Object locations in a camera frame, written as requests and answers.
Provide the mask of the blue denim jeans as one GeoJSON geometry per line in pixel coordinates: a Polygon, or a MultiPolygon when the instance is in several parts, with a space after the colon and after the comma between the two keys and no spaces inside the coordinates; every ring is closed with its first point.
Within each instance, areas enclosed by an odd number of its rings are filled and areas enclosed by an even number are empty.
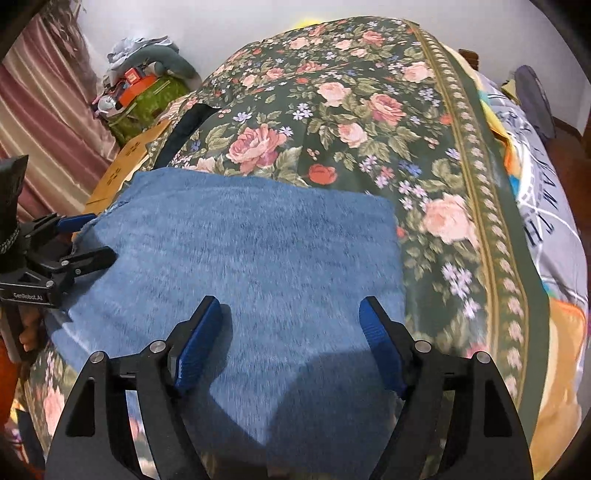
{"type": "Polygon", "coordinates": [[[76,238],[116,262],[46,318],[64,361],[134,354],[207,295],[223,321],[181,413],[200,452],[365,479],[394,428],[359,307],[405,315],[393,204],[365,193],[161,168],[76,238]]]}

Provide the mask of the bamboo lap desk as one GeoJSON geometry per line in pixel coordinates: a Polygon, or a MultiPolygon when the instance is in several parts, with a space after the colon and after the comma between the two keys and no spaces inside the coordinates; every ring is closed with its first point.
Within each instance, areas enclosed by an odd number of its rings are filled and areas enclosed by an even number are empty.
{"type": "Polygon", "coordinates": [[[169,120],[162,120],[125,144],[90,195],[84,214],[98,215],[111,205],[124,182],[132,177],[145,160],[147,144],[155,140],[169,123],[169,120]]]}

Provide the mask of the green floral storage box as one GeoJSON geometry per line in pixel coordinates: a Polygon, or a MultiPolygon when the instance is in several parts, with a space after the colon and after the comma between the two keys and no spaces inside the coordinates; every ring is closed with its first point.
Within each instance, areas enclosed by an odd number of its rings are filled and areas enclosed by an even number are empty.
{"type": "Polygon", "coordinates": [[[120,113],[105,120],[120,146],[149,129],[168,105],[189,92],[185,83],[170,76],[159,77],[120,113]]]}

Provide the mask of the orange box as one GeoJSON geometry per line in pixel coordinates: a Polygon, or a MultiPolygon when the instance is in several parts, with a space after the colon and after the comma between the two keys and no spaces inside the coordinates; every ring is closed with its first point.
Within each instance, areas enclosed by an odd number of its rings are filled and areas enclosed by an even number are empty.
{"type": "Polygon", "coordinates": [[[120,95],[118,102],[123,106],[127,107],[138,95],[143,93],[158,79],[155,75],[149,75],[141,78],[137,82],[126,88],[120,95]]]}

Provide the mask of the striped pink gold curtain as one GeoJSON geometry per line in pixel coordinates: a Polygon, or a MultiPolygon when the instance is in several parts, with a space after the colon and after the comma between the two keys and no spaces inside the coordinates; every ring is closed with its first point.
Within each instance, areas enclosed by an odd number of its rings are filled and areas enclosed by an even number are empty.
{"type": "Polygon", "coordinates": [[[119,147],[90,104],[98,79],[77,23],[78,1],[50,1],[1,62],[1,156],[25,155],[17,215],[84,209],[119,147]]]}

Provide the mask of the black folded garment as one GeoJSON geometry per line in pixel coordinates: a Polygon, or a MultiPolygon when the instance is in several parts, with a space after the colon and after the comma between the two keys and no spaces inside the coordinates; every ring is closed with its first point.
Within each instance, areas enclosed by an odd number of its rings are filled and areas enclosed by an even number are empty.
{"type": "Polygon", "coordinates": [[[201,103],[194,104],[187,110],[164,143],[153,163],[152,169],[166,167],[189,137],[217,111],[218,108],[201,103]]]}

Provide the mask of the pile of grey clothes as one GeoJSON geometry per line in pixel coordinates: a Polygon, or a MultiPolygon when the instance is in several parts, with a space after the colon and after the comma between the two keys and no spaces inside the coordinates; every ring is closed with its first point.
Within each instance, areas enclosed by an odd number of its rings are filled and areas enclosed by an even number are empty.
{"type": "Polygon", "coordinates": [[[175,52],[179,51],[177,45],[171,41],[167,35],[153,38],[126,37],[117,42],[107,54],[109,69],[115,70],[120,67],[129,56],[149,46],[164,46],[171,48],[175,52]]]}

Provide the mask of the grey neck pillow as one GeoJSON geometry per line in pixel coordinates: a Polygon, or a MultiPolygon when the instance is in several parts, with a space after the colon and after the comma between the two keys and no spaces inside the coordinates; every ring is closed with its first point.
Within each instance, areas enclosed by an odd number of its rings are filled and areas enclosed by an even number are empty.
{"type": "Polygon", "coordinates": [[[181,80],[190,90],[197,90],[202,80],[195,68],[170,46],[148,45],[128,59],[130,68],[152,65],[157,76],[170,75],[181,80]]]}

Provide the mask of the white printed bed sheet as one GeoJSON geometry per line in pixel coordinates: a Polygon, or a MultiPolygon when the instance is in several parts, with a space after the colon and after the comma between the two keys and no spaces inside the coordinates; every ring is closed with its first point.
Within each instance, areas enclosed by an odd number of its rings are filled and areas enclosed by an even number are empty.
{"type": "Polygon", "coordinates": [[[577,392],[588,340],[586,257],[543,136],[516,100],[462,55],[456,59],[477,87],[491,131],[508,147],[506,170],[533,263],[549,296],[547,373],[530,444],[534,476],[541,479],[583,422],[577,392]]]}

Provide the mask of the yellow foam tube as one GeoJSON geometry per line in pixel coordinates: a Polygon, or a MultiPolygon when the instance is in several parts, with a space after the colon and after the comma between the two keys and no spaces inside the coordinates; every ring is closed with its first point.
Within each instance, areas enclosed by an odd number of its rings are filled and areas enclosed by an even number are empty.
{"type": "Polygon", "coordinates": [[[304,19],[298,20],[297,23],[294,24],[294,29],[307,28],[310,26],[318,25],[318,24],[322,24],[322,19],[304,18],[304,19]]]}

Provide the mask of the floral green quilt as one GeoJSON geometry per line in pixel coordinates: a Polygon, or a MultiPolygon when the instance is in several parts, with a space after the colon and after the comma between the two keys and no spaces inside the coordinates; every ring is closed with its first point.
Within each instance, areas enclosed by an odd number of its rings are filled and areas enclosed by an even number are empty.
{"type": "MultiPolygon", "coordinates": [[[[184,97],[107,210],[139,174],[155,171],[173,128],[197,103],[218,111],[164,168],[389,200],[405,291],[399,321],[446,353],[488,351],[533,436],[548,299],[505,149],[472,79],[434,36],[404,20],[353,17],[242,47],[184,97]]],[[[52,341],[32,368],[27,395],[44,447],[80,369],[52,341]]]]}

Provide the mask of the purple grey backpack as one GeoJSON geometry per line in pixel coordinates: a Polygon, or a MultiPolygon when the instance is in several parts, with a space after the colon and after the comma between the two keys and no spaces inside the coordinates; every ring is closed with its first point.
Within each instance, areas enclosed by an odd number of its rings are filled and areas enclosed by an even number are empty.
{"type": "Polygon", "coordinates": [[[556,137],[551,107],[543,86],[529,65],[522,65],[514,72],[517,98],[528,121],[544,141],[556,137]]]}

